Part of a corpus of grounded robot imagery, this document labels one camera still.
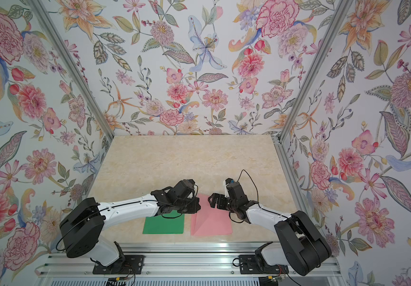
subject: black mounting plate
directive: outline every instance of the black mounting plate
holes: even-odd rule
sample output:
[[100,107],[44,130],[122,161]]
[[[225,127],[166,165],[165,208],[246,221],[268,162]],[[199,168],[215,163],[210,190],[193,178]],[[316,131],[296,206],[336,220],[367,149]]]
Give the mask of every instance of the black mounting plate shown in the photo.
[[[143,255],[124,255],[126,261],[124,262],[125,265],[131,265],[132,269],[134,269],[137,275],[142,273],[142,267],[144,265],[144,256]],[[123,266],[121,271],[118,271],[115,268],[102,266],[101,264],[96,265],[94,264],[94,269],[92,271],[93,274],[133,274],[131,267]]]
[[[269,266],[267,271],[262,272],[258,268],[258,264],[255,260],[255,255],[239,255],[239,269],[240,274],[278,274],[280,273],[280,267],[278,265]],[[288,273],[288,267],[282,266],[281,273]]]

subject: wall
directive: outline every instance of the wall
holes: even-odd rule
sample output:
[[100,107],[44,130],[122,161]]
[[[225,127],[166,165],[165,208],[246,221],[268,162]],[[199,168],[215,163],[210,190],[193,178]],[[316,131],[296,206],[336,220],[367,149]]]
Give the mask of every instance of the wall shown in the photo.
[[350,8],[290,135],[312,220],[351,286],[411,285],[411,1]]
[[275,134],[336,2],[44,5],[115,134]]
[[109,146],[64,66],[25,2],[0,1],[0,285],[35,282]]

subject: pink paper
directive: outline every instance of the pink paper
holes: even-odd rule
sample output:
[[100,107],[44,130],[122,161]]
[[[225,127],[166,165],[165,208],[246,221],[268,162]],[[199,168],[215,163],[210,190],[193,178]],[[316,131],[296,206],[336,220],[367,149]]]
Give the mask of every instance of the pink paper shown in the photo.
[[232,234],[229,211],[211,208],[208,196],[199,194],[201,209],[191,216],[192,236],[212,236]]

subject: beige table surface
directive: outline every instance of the beige table surface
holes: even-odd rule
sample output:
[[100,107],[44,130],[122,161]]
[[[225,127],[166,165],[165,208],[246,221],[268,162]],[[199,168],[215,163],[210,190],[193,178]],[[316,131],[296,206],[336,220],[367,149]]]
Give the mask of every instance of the beige table surface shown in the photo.
[[[137,198],[151,191],[193,179],[199,193],[223,193],[223,180],[237,180],[242,169],[252,176],[265,207],[293,213],[293,197],[270,135],[116,136],[90,191],[97,202]],[[256,191],[245,172],[240,179],[248,199]],[[119,243],[278,241],[262,226],[232,223],[232,234],[191,236],[191,214],[183,234],[142,234],[145,218],[103,231]]]

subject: wire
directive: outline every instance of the wire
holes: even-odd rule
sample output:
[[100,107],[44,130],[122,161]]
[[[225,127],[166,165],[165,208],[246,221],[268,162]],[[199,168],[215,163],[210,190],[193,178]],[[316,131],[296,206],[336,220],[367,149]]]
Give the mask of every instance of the wire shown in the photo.
[[67,234],[69,234],[69,232],[71,231],[71,230],[73,230],[76,226],[78,226],[80,223],[82,223],[83,221],[85,221],[85,220],[87,220],[88,218],[90,218],[91,216],[93,216],[93,215],[95,215],[95,214],[97,214],[96,212],[95,213],[93,213],[93,214],[90,214],[89,216],[87,216],[87,217],[85,217],[84,219],[82,219],[82,220],[80,220],[79,222],[77,222],[73,227],[71,227],[71,229],[68,231],[68,232],[66,232],[66,234],[65,235],[63,235],[62,237],[61,237],[61,239],[58,241],[58,243],[56,243],[56,250],[58,250],[58,251],[64,251],[64,250],[66,250],[65,248],[64,249],[58,249],[58,245],[60,244],[60,242],[63,240],[63,238],[67,235]]

